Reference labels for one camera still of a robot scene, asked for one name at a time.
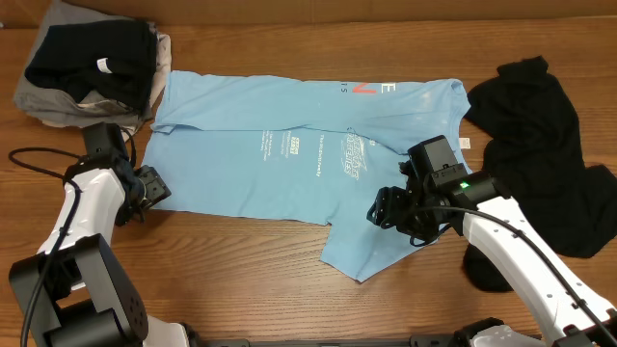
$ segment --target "wall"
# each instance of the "wall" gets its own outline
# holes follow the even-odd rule
[[[0,0],[0,21],[35,27],[50,0]],[[616,15],[615,0],[67,0],[158,24],[323,23]]]

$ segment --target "cable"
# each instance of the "cable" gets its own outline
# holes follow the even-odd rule
[[[555,266],[550,262],[550,259],[547,257],[547,255],[544,254],[542,252],[542,250],[540,250],[538,248],[538,246],[536,246],[536,244],[534,244],[533,241],[531,241],[527,237],[527,235],[524,234],[524,232],[522,232],[521,230],[519,230],[519,229],[517,229],[515,227],[512,227],[511,225],[503,222],[501,219],[499,219],[499,218],[497,218],[495,216],[492,216],[492,215],[490,215],[488,213],[484,213],[484,212],[480,212],[480,211],[475,211],[475,210],[472,210],[472,209],[467,209],[467,208],[462,208],[462,207],[426,206],[426,207],[420,207],[420,208],[414,209],[414,212],[431,211],[431,210],[433,210],[433,211],[434,210],[442,210],[442,211],[453,211],[453,212],[469,213],[469,214],[476,215],[476,216],[482,217],[484,219],[487,219],[487,220],[489,220],[491,222],[495,222],[495,223],[499,224],[500,226],[505,227],[508,230],[512,231],[515,235],[520,237],[527,244],[527,246],[529,246],[529,248],[531,248],[533,250],[533,252],[538,254],[538,256],[547,265],[549,270],[557,278],[557,280],[561,283],[561,285],[566,289],[566,291],[568,293],[570,293],[570,296],[572,296],[572,299],[574,300],[575,304],[578,305],[585,312],[585,314],[589,317],[589,319],[591,319],[596,324],[596,326],[603,332],[603,334],[606,335],[607,340],[614,347],[617,347],[617,339],[615,338],[615,336],[613,336],[613,334],[604,326],[604,323],[600,320],[600,318],[598,318],[598,316],[596,316],[596,314],[594,314],[594,312],[591,311],[591,309],[587,306],[587,303],[583,299],[580,299],[580,297],[577,295],[575,290],[570,286],[570,284],[566,281],[566,279],[564,279],[563,275],[561,275],[561,273],[559,273],[559,270],[557,270],[555,268]]]
[[[30,165],[30,164],[26,164],[20,160],[15,159],[15,155],[18,153],[23,153],[23,152],[30,152],[30,151],[46,151],[46,152],[52,152],[52,153],[56,153],[56,154],[62,154],[65,156],[69,156],[69,157],[73,157],[76,159],[80,159],[81,156],[77,155],[77,154],[73,154],[73,153],[69,153],[67,151],[63,151],[60,149],[56,149],[56,148],[47,148],[47,147],[25,147],[25,148],[18,148],[18,149],[14,149],[9,153],[9,160],[11,160],[13,163],[15,163],[16,165],[22,167],[22,168],[26,168],[28,170],[32,170],[34,172],[37,173],[41,173],[41,174],[48,174],[52,177],[56,177],[56,178],[60,178],[60,179],[65,179],[65,177],[60,174],[60,173],[54,173],[52,171],[49,171],[47,169],[43,169],[43,168],[39,168],[36,167],[34,165]]]
[[[446,224],[445,226],[443,226],[443,227],[442,227],[442,228],[441,228],[441,229],[437,232],[437,236],[435,237],[435,240],[437,240],[437,238],[438,238],[438,237],[442,236],[444,232],[446,232],[448,229],[450,229],[450,227],[451,227],[451,225],[450,225],[450,224]],[[429,241],[424,241],[424,242],[422,242],[421,244],[417,244],[417,243],[416,243],[416,240],[417,240],[417,239],[416,239],[415,237],[412,237],[412,238],[411,238],[411,240],[410,240],[410,244],[411,244],[412,246],[414,246],[414,247],[424,247],[424,246],[426,246],[426,245],[430,244],[431,242],[434,242],[434,241],[435,241],[435,240],[430,241],[430,242],[429,242]]]
[[[62,180],[64,180],[65,177],[59,173],[54,173],[47,169],[43,169],[43,168],[39,168],[39,167],[30,165],[30,164],[26,164],[20,160],[17,160],[14,157],[18,153],[29,152],[29,151],[46,151],[46,152],[66,155],[66,156],[77,158],[77,159],[81,158],[77,154],[69,153],[69,152],[59,150],[59,149],[54,149],[54,148],[46,148],[46,147],[19,148],[19,149],[12,150],[9,153],[9,160],[14,162],[16,165],[22,168],[35,171],[37,173],[48,174],[52,177],[60,178]],[[40,291],[42,290],[45,278],[47,277],[47,273],[49,272],[49,269],[51,268],[51,264],[53,264],[54,262],[56,253],[60,249],[60,246],[62,246],[62,243],[65,240],[65,237],[67,237],[68,229],[70,228],[70,224],[72,223],[73,217],[75,217],[75,213],[77,212],[77,206],[79,205],[79,199],[81,197],[81,190],[79,189],[79,186],[72,179],[67,180],[67,183],[73,187],[73,190],[75,191],[75,199],[73,200],[73,204],[70,207],[70,210],[68,211],[67,219],[65,220],[64,225],[60,228],[58,232],[58,238],[56,239],[54,246],[51,248],[51,251],[49,252],[49,255],[47,256],[45,264],[42,267],[42,270],[40,270],[39,279],[37,280],[37,283],[35,284],[35,287],[32,290],[32,295],[30,296],[28,307],[26,308],[26,311],[24,313],[23,325],[21,326],[21,341],[20,341],[21,347],[28,346],[28,332],[30,332],[30,324],[32,323],[32,317],[35,312],[35,307],[37,306],[37,301],[39,300]]]

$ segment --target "white print on shirt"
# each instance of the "white print on shirt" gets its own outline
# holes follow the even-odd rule
[[[272,153],[272,135],[274,135],[274,132],[270,130],[266,130],[261,133],[261,151],[263,152],[263,161],[268,160],[268,157]]]
[[[342,157],[340,163],[346,174],[360,179],[361,169],[366,169],[364,161],[364,139],[354,133],[347,133],[346,140],[340,141]]]
[[[319,155],[317,155],[317,177],[321,176],[321,158],[324,154],[324,135],[319,138]]]
[[[386,87],[386,92],[389,92],[390,87],[393,91],[396,91],[396,83],[382,83],[382,93],[384,93],[384,87]]]
[[[300,138],[292,137],[291,148],[289,149],[289,152],[291,154],[298,154],[298,150],[300,150]]]

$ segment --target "folded gray shirt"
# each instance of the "folded gray shirt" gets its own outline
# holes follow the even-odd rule
[[[98,13],[54,0],[40,25],[25,67],[30,65],[51,25],[92,23],[112,19],[130,20],[127,17]],[[105,121],[139,128],[144,120],[151,119],[149,107],[142,114],[139,110],[134,110],[121,102],[103,97],[97,91],[91,91],[80,103],[76,103],[63,91],[36,87],[24,77],[23,73],[17,83],[13,102],[28,115],[57,125],[88,126]]]

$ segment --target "stack of folded clothes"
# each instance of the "stack of folded clothes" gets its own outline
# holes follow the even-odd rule
[[[13,101],[47,125],[106,121],[134,133],[152,118],[171,63],[170,37],[153,25],[55,0]]]

